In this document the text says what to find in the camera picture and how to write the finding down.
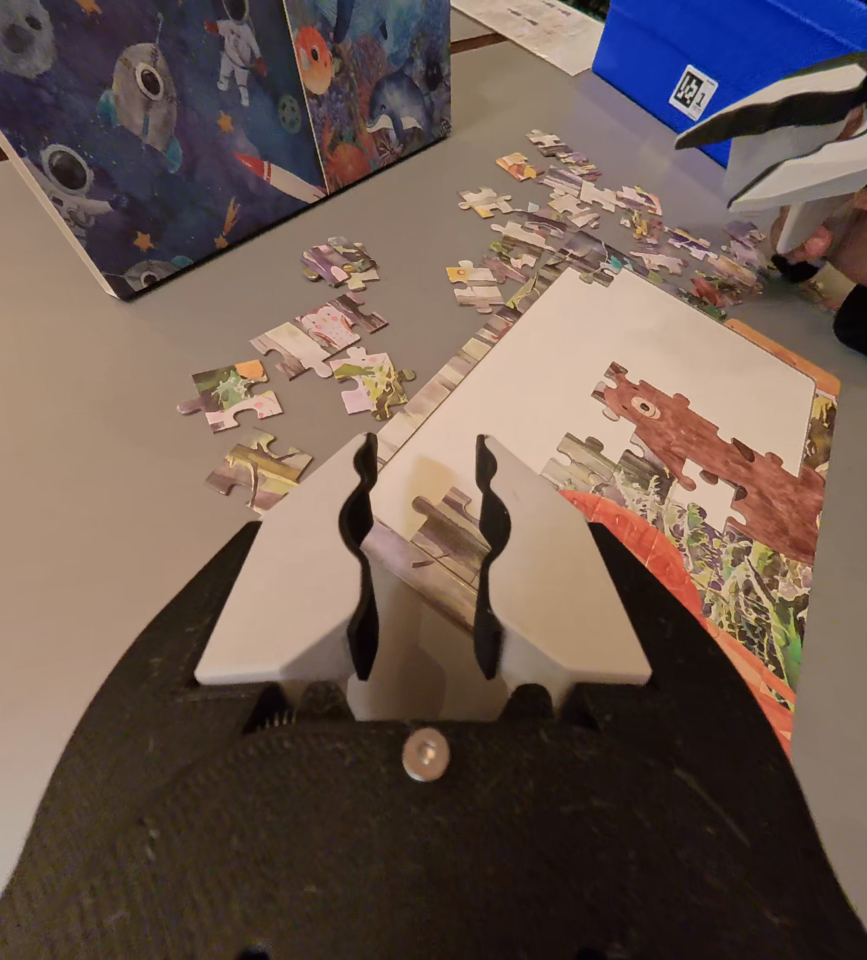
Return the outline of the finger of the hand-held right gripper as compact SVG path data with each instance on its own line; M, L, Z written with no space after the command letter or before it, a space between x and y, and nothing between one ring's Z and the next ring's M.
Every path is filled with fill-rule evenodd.
M683 131L675 149L831 125L861 107L867 109L867 51L824 60L753 92Z
M844 124L789 126L735 138L726 173L728 210L750 213L846 197L867 187L867 112Z

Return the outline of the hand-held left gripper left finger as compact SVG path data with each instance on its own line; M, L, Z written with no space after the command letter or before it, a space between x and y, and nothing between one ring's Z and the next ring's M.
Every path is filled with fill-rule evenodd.
M369 679L379 615L363 544L378 438L335 453L259 523L194 678L201 686Z

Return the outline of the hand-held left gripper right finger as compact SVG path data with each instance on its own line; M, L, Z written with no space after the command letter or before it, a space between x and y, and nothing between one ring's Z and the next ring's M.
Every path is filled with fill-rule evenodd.
M484 678L547 690L645 685L652 667L588 523L499 439L475 441L479 570L474 651Z

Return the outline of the tree branch puzzle piece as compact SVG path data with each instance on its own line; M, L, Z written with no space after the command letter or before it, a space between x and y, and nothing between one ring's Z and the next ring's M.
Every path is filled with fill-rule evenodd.
M248 494L247 507L265 515L290 491L296 489L313 456L295 447L285 453L272 451L276 437L249 427L220 464L205 479L205 484L227 497L235 488Z

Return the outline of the dark teal spot puzzle piece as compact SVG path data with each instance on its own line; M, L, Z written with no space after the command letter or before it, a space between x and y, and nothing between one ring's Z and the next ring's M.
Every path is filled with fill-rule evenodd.
M615 262L610 255L571 256L568 260L568 266L571 270L577 272L580 279L588 285L610 286L619 272L623 270L623 264L618 261Z

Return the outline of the lion jigsaw puzzle board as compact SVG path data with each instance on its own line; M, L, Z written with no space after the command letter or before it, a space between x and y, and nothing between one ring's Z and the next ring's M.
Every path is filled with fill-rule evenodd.
M479 515L479 434L497 437L542 478L552 460L570 466L559 450L567 435L594 439L599 459L580 468L583 487L599 484L626 453L641 472L667 470L633 437L633 425L606 416L593 396L612 362L633 382L686 397L722 438L777 454L793 474L801 465L816 469L826 481L837 378L739 320L721 323L630 271L605 287L565 270L518 317L488 318L379 429L376 521L409 539L421 522L412 511L418 499L435 502L451 487L468 494ZM732 489L705 483L692 462L685 472L695 489L670 474L664 491L703 508L715 530L725 531Z

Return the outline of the pile of puzzle pieces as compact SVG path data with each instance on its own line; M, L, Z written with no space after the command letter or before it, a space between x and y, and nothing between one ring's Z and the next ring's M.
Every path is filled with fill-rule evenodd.
M619 190L597 185L598 168L571 153L555 136L533 130L529 140L554 159L536 182L549 191L544 205L513 203L512 196L484 187L461 191L461 210L487 221L491 243L476 262L447 267L458 306L499 319L524 313L565 271L568 258L610 256L631 272L718 322L728 309L762 292L778 275L768 258L766 234L751 222L729 222L726 242L713 246L662 220L656 195L639 186ZM367 282L379 280L374 259L361 243L331 237L303 253L305 277L347 286L313 311L253 340L255 348L283 356L280 370L295 378L305 369L327 369L329 357L355 345L360 331L375 332L386 322L368 309Z

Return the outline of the blue bin with white label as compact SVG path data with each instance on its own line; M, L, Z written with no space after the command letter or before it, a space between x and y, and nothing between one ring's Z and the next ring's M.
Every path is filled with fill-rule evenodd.
M867 51L867 2L614 1L593 73L680 134L786 75Z

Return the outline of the joined brown bear puzzle section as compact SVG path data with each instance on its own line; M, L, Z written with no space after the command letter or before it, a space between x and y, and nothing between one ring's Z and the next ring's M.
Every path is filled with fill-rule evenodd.
M615 362L592 395L608 418L632 424L641 448L685 489L696 488L685 471L689 463L698 467L703 482L729 487L728 526L789 560L815 562L825 494L824 476L815 468L801 464L792 473L776 453L723 438L686 396L667 394L648 381L633 382Z

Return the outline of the orange corner puzzle piece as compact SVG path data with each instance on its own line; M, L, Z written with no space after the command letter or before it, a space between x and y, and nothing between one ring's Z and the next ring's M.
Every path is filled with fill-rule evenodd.
M236 428L243 412L252 411L259 420L283 414L273 390L254 393L254 387L269 382L259 359L200 371L191 379L197 395L178 404L176 411L183 416L203 414L213 434Z

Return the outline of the laminated instruction sheet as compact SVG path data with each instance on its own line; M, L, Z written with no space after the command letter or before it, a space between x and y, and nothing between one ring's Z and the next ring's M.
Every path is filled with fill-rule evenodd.
M606 25L560 1L451 1L451 7L570 76L592 69Z

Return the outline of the space print puzzle box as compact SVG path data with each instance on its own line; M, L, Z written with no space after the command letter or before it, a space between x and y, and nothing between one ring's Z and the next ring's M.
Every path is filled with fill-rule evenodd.
M0 136L122 301L447 138L446 1L0 1Z

